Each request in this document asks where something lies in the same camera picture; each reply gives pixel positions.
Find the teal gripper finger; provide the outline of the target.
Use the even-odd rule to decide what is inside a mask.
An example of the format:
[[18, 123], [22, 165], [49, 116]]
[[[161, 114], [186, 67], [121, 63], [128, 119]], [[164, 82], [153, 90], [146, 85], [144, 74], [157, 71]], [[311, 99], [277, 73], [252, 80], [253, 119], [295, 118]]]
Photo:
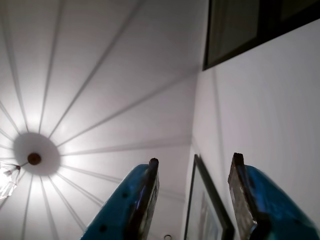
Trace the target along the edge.
[[242, 240], [318, 240], [320, 231], [292, 199], [258, 168], [234, 153], [228, 176]]
[[139, 164], [88, 225], [82, 240], [146, 240], [159, 194], [159, 160]]

